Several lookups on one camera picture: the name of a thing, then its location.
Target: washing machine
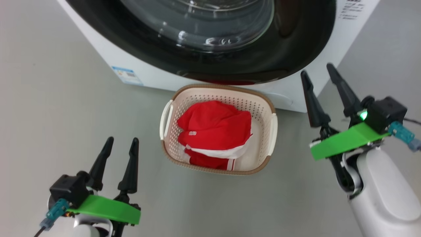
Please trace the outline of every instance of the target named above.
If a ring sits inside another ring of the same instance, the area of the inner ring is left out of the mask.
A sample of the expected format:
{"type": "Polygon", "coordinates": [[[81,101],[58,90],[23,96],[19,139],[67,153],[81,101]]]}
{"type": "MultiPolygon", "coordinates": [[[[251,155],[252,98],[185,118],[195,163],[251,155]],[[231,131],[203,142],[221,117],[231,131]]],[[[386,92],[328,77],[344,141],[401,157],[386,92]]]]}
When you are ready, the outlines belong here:
{"type": "Polygon", "coordinates": [[[379,0],[58,2],[124,83],[240,86],[306,112],[300,71],[318,95],[379,0]]]}

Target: white stripe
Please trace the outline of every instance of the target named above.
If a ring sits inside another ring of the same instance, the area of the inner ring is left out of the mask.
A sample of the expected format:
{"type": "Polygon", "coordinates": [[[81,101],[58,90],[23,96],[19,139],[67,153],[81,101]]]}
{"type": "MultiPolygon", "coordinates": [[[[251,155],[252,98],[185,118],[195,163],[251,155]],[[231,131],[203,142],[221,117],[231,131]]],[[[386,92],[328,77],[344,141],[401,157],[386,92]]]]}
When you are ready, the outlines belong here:
{"type": "Polygon", "coordinates": [[[234,169],[234,160],[233,159],[228,160],[228,164],[226,165],[226,169],[227,170],[233,170],[234,169]]]}
{"type": "Polygon", "coordinates": [[[250,144],[249,141],[250,141],[250,138],[245,142],[244,145],[234,147],[228,150],[206,150],[206,149],[199,149],[199,148],[190,148],[190,149],[192,151],[195,151],[197,153],[210,156],[210,157],[222,158],[222,159],[237,159],[241,157],[242,155],[244,155],[244,153],[246,152],[250,144]]]}

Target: beige basket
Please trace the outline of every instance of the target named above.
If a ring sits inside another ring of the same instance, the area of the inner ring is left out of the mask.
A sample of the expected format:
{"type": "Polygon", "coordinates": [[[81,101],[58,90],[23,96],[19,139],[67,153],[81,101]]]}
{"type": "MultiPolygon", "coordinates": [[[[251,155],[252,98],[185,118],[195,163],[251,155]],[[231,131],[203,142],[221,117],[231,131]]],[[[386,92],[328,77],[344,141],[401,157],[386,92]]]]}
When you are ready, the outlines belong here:
{"type": "Polygon", "coordinates": [[[275,147],[277,127],[275,108],[261,93],[231,86],[190,85],[178,90],[165,106],[161,116],[160,138],[168,158],[178,165],[212,173],[250,175],[262,170],[269,162],[275,147]],[[183,161],[184,151],[178,142],[182,129],[178,127],[177,120],[191,105],[209,100],[218,100],[251,113],[253,136],[250,137],[246,153],[235,160],[234,170],[216,170],[183,161]]]}

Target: wire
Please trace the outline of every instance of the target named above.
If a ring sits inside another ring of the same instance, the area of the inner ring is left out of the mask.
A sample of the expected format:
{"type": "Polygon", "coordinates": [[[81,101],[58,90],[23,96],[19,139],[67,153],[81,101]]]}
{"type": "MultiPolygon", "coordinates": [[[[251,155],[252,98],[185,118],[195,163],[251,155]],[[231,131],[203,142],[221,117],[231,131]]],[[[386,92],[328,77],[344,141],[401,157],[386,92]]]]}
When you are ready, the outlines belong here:
{"type": "Polygon", "coordinates": [[[418,125],[421,126],[421,122],[419,122],[419,121],[416,121],[416,120],[413,120],[413,119],[409,119],[409,118],[404,118],[403,120],[408,121],[408,122],[411,122],[411,123],[415,123],[415,124],[418,124],[418,125]]]}
{"type": "Polygon", "coordinates": [[[38,237],[44,230],[45,226],[41,227],[41,229],[34,235],[34,237],[38,237]]]}

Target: green mount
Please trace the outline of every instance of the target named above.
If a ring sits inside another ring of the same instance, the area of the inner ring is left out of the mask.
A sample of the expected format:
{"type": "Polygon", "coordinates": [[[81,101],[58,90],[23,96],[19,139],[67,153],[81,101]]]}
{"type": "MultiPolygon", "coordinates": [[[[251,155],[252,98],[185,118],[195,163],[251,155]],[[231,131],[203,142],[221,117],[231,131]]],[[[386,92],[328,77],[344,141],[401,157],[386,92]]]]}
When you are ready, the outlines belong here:
{"type": "Polygon", "coordinates": [[[96,195],[89,195],[78,209],[68,209],[67,211],[133,225],[139,224],[141,215],[140,210],[129,204],[96,195]]]}
{"type": "Polygon", "coordinates": [[[390,136],[390,134],[378,134],[366,123],[362,122],[350,127],[350,129],[344,132],[340,132],[323,140],[321,143],[311,147],[310,150],[314,160],[321,160],[326,157],[356,149],[387,136],[390,136]]]}

